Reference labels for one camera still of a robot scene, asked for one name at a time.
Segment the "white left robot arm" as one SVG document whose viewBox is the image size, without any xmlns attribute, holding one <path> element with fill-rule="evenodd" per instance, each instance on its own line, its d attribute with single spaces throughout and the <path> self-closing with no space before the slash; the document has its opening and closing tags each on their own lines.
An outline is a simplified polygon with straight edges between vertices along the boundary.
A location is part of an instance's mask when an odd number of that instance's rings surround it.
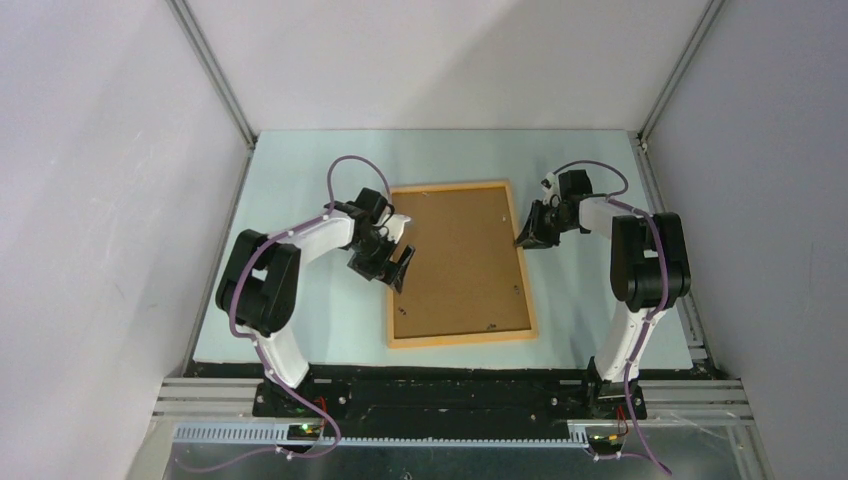
<svg viewBox="0 0 848 480">
<path fill-rule="evenodd" d="M 292 321 L 302 272 L 335 250 L 350 252 L 348 267 L 392 291 L 403 289 L 415 249 L 401 239 L 411 217 L 389 199 L 364 188 L 353 201 L 331 200 L 323 212 L 274 234 L 242 231 L 230 252 L 215 293 L 236 338 L 249 340 L 265 375 L 281 385 L 278 404 L 304 416 L 316 403 L 315 388 L 303 380 L 309 363 L 300 351 Z"/>
</svg>

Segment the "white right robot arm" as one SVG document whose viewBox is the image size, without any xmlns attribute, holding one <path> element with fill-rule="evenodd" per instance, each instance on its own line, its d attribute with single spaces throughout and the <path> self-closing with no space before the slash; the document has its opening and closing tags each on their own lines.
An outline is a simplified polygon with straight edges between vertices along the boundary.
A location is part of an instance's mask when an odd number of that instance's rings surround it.
<svg viewBox="0 0 848 480">
<path fill-rule="evenodd" d="M 620 200 L 618 192 L 596 192 L 584 166 L 574 162 L 545 176 L 544 195 L 532 202 L 514 244 L 553 248 L 572 230 L 609 239 L 609 278 L 617 305 L 581 384 L 585 411 L 606 418 L 633 400 L 648 340 L 665 312 L 690 291 L 691 271 L 678 214 L 650 214 Z"/>
</svg>

